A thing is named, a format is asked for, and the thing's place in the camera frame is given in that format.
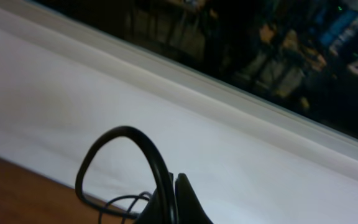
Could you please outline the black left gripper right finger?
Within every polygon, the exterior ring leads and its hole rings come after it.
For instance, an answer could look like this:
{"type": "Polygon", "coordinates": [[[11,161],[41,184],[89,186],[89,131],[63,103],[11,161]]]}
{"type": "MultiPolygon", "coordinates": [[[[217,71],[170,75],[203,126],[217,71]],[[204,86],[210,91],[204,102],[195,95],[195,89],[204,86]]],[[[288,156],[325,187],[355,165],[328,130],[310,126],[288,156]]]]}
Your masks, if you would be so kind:
{"type": "Polygon", "coordinates": [[[179,173],[175,181],[179,224],[213,224],[204,212],[186,174],[179,173]]]}

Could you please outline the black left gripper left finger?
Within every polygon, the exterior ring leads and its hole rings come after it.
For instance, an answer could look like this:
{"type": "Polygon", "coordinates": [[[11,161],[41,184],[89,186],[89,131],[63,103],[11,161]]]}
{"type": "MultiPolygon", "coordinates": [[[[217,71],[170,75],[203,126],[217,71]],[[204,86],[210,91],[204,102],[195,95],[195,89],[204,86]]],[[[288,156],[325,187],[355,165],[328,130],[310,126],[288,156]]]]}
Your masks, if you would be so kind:
{"type": "Polygon", "coordinates": [[[134,224],[174,224],[175,222],[175,191],[172,197],[160,200],[158,191],[155,190],[134,224]]]}

